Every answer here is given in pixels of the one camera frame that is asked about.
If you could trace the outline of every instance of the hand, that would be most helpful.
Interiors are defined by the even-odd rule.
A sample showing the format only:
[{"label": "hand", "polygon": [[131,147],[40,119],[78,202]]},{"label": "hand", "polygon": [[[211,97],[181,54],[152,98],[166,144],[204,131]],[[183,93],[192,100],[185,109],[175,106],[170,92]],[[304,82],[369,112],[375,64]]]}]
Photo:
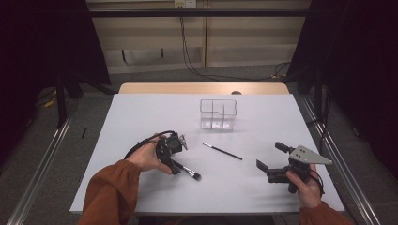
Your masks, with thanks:
[{"label": "hand", "polygon": [[[310,165],[311,170],[316,171],[314,164]],[[318,175],[315,172],[311,172],[311,175],[315,178]],[[298,187],[298,199],[301,207],[315,208],[321,204],[321,195],[319,185],[313,180],[309,179],[307,183],[304,183],[294,172],[286,172],[287,178]]]},{"label": "hand", "polygon": [[143,172],[158,169],[169,175],[172,174],[172,170],[161,163],[156,156],[156,144],[159,138],[160,137],[151,139],[148,143],[133,152],[126,160],[140,167]]}]

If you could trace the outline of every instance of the black curtain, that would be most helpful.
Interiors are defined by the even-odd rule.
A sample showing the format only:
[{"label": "black curtain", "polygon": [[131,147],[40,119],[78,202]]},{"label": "black curtain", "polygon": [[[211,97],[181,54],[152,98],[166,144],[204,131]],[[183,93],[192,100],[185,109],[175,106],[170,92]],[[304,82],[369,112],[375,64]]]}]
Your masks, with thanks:
[{"label": "black curtain", "polygon": [[100,43],[85,0],[0,2],[0,163],[19,140],[35,111],[37,94],[79,73],[110,83]]},{"label": "black curtain", "polygon": [[[306,19],[287,75],[306,93],[321,71],[321,82],[398,178],[398,2],[313,0],[310,9],[335,16]],[[311,69],[300,72],[305,66]]]}]

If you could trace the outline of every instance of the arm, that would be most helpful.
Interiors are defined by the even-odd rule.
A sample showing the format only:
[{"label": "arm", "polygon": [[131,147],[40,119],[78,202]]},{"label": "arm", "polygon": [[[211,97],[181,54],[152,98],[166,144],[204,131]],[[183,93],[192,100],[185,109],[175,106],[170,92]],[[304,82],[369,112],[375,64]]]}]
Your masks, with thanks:
[{"label": "arm", "polygon": [[[313,177],[317,177],[315,165],[311,164]],[[307,183],[293,172],[286,173],[287,178],[298,187],[298,199],[301,207],[299,209],[301,225],[315,224],[353,224],[349,219],[339,212],[330,208],[327,203],[321,201],[321,195],[318,184],[310,179]]]},{"label": "arm", "polygon": [[158,169],[172,173],[156,157],[158,139],[137,149],[126,160],[103,168],[90,179],[79,224],[128,223],[137,203],[141,172]]}]

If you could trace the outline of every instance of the makeup brush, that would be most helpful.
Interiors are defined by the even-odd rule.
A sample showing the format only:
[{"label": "makeup brush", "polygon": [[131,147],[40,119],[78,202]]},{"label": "makeup brush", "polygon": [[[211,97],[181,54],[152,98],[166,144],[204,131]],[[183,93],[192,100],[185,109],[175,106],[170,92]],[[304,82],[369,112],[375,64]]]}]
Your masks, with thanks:
[{"label": "makeup brush", "polygon": [[184,170],[185,172],[189,173],[190,176],[191,176],[193,179],[195,179],[195,180],[197,180],[197,181],[200,181],[200,180],[202,179],[202,176],[201,176],[199,173],[197,173],[197,172],[195,172],[195,171],[193,171],[193,170],[191,170],[191,169],[186,168],[185,166],[179,164],[178,162],[176,162],[176,161],[174,161],[174,160],[173,160],[173,162],[174,162],[174,164],[175,164],[179,169]]}]

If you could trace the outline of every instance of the orange sleeve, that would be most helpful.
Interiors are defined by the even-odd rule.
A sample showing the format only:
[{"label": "orange sleeve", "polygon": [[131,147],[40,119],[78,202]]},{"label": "orange sleeve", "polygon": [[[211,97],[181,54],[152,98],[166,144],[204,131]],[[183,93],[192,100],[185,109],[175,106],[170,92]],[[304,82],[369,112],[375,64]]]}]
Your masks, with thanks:
[{"label": "orange sleeve", "polygon": [[137,204],[140,173],[126,160],[97,172],[88,183],[79,224],[127,224]]},{"label": "orange sleeve", "polygon": [[330,208],[325,202],[316,208],[300,208],[299,220],[300,225],[353,225],[348,218]]}]

